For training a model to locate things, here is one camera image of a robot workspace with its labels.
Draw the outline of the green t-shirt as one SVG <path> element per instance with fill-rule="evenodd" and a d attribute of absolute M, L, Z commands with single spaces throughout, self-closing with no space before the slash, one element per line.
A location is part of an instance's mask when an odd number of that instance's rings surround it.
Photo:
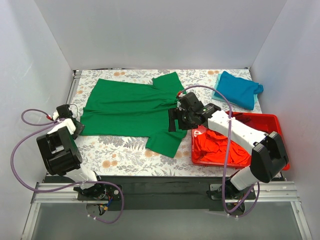
<path fill-rule="evenodd" d="M 81 134 L 147 137 L 147 149 L 173 158 L 187 134 L 168 130 L 168 110 L 176 108 L 181 90 L 176 72 L 153 78 L 152 84 L 99 79 L 80 117 Z"/>

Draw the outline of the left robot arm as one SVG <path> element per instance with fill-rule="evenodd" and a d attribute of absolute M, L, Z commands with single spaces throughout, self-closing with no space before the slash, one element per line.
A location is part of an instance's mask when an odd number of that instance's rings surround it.
<path fill-rule="evenodd" d="M 74 190 L 81 195 L 103 199 L 107 190 L 101 183 L 101 178 L 83 165 L 83 158 L 75 139 L 82 133 L 85 126 L 74 116 L 69 104 L 60 105 L 53 113 L 53 120 L 59 123 L 47 134 L 36 138 L 46 170 L 52 176 L 67 177 L 74 182 L 80 182 Z"/>

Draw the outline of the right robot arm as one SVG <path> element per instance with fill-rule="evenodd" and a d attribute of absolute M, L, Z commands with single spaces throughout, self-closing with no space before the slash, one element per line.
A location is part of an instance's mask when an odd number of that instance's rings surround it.
<path fill-rule="evenodd" d="M 252 185 L 269 183 L 288 163 L 282 136 L 273 131 L 265 133 L 233 119 L 213 103 L 203 105 L 193 92 L 178 97 L 177 106 L 168 110 L 169 132 L 192 130 L 204 126 L 227 137 L 250 155 L 250 165 L 229 177 L 215 193 L 235 198 Z"/>

